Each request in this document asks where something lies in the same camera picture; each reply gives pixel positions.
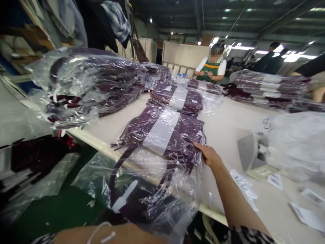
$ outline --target hair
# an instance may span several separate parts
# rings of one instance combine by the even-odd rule
[[[285,55],[289,50],[290,50],[290,49],[288,49],[288,48],[284,48],[284,49],[282,49],[281,52],[280,52],[280,55],[281,55],[281,56],[282,56],[282,55]]]
[[[211,54],[223,54],[223,51],[224,51],[224,40],[218,41],[210,49]]]
[[[273,47],[274,49],[276,49],[278,46],[280,46],[280,42],[272,42],[270,47]]]

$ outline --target white shirt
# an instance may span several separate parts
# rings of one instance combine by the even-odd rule
[[[199,64],[199,66],[196,68],[195,71],[200,72],[207,61],[208,61],[208,57],[202,59],[201,63]],[[227,66],[227,61],[225,59],[223,59],[221,64],[219,65],[219,68],[218,68],[218,75],[224,75],[225,74],[226,66]]]

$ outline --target green apron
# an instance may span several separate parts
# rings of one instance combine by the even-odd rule
[[[198,76],[198,77],[196,77],[196,79],[197,80],[205,80],[205,81],[211,82],[211,83],[217,83],[216,81],[210,79],[210,77],[208,76],[208,72],[212,72],[213,76],[217,76],[219,66],[220,66],[220,63],[210,63],[209,61],[207,61],[205,63],[205,65],[203,66],[203,68],[201,69],[201,71],[205,72],[205,75]]]

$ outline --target brown bag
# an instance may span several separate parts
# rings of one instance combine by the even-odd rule
[[[132,8],[130,9],[130,19],[131,19],[130,21],[131,21],[131,25],[132,25],[131,39],[133,41],[133,46],[134,46],[134,50],[135,50],[137,59],[139,62],[149,62],[149,59],[146,56],[145,50],[143,49],[143,47],[139,41],[138,32],[136,31],[135,24],[134,24]]]

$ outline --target paper slip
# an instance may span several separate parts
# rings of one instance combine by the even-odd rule
[[[300,208],[293,202],[290,202],[289,206],[292,208],[302,223],[321,232],[325,232],[325,220],[320,219],[316,213],[304,208]]]
[[[325,200],[306,187],[300,189],[300,194],[320,207],[325,206]]]
[[[267,177],[267,181],[276,186],[280,190],[283,190],[282,178],[279,173],[271,174]]]

